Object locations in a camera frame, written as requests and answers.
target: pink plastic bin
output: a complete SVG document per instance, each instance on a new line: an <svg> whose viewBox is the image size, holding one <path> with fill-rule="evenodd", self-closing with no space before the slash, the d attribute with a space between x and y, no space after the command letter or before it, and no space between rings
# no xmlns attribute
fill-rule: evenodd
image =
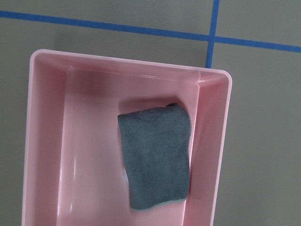
<svg viewBox="0 0 301 226"><path fill-rule="evenodd" d="M22 226L212 226L231 83L213 69L33 53ZM172 102L192 121L189 197L132 211L117 115Z"/></svg>

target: microfiber cloth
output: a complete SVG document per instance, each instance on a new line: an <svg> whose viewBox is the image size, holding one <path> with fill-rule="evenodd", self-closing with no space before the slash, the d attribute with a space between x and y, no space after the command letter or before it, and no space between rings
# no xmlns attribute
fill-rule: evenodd
<svg viewBox="0 0 301 226"><path fill-rule="evenodd" d="M191 122L177 103L118 116L130 206L149 210L186 200Z"/></svg>

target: blue tape line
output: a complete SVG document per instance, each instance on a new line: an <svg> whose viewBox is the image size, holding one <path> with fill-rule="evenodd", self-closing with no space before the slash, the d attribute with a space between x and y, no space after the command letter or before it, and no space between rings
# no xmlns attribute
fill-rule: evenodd
<svg viewBox="0 0 301 226"><path fill-rule="evenodd" d="M226 38L226 37L219 37L219 36L215 37L215 42L301 53L300 46L283 45L283 44L276 44L271 42L251 41L251 40L234 39L234 38Z"/></svg>
<svg viewBox="0 0 301 226"><path fill-rule="evenodd" d="M208 35L204 35L204 34L176 32L176 31L161 30L161 29L146 28L146 27L136 27L136 26L129 26L129 25L121 25L121 24L110 24L110 23L102 23L96 21L62 18L56 16L43 16L43 15L36 15L36 14L16 13L16 12L9 12L9 11L2 11L2 10L0 10L0 17L19 19L19 20L30 20L30 21L37 21L37 22L46 22L52 24L65 24L65 25L80 26L80 27L106 29L111 31L149 34L149 35L157 35L157 36L172 37L172 38L179 38L179 39L208 41L209 38Z"/></svg>
<svg viewBox="0 0 301 226"><path fill-rule="evenodd" d="M206 66L205 66L206 68L211 68L211 66L212 66L219 5L220 5L220 0L213 1L211 25L210 25L210 33L209 33L209 41L208 41L208 49L207 49L207 58L206 58Z"/></svg>
<svg viewBox="0 0 301 226"><path fill-rule="evenodd" d="M270 42L252 41L252 40L234 39L234 38L215 36L218 7L219 7L219 0L214 0L213 17L212 17L212 21L211 21L210 35L187 33L187 32L176 32L176 31L168 31L168 30L161 30L161 29L154 29L154 28L120 25L120 24L110 24L110 23L62 18L62 17L55 17L55 16L43 16L43 15L36 15L36 14L16 13L16 12L9 12L9 11L2 11L2 10L0 10L0 17L19 19L19 20L37 21L37 22L46 22L46 23L52 23L52 24L65 24L65 25L72 25L72 26L90 27L90 28L106 29L106 30L112 30L112 31L149 34L149 35L165 36L165 37L171 37L171 38L208 41L208 51L207 51L207 60L206 60L206 66L208 65L208 67L211 67L211 64L212 64L212 57L213 57L213 50L214 50L215 42L231 44L231 45L268 48L268 49L276 49L276 50L282 50L282 51L301 53L300 46L291 46L291 45L276 44L276 43L270 43Z"/></svg>

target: gray tile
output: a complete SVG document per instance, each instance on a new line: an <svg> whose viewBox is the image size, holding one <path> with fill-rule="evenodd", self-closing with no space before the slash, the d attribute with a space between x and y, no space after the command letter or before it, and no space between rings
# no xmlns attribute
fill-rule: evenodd
<svg viewBox="0 0 301 226"><path fill-rule="evenodd" d="M21 225L30 55L47 48L204 66L207 43L0 18L0 219Z"/></svg>
<svg viewBox="0 0 301 226"><path fill-rule="evenodd" d="M301 54L217 44L233 88L215 226L301 222Z"/></svg>
<svg viewBox="0 0 301 226"><path fill-rule="evenodd" d="M223 0L217 35L301 46L300 0Z"/></svg>
<svg viewBox="0 0 301 226"><path fill-rule="evenodd" d="M7 11L209 34L213 0L10 0Z"/></svg>

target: gray towel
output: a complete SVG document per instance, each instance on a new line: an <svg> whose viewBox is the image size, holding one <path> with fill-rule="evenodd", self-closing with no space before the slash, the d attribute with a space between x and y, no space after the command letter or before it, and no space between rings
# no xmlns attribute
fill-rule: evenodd
<svg viewBox="0 0 301 226"><path fill-rule="evenodd" d="M118 116L130 205L143 211L184 201L189 191L191 122L179 104Z"/></svg>

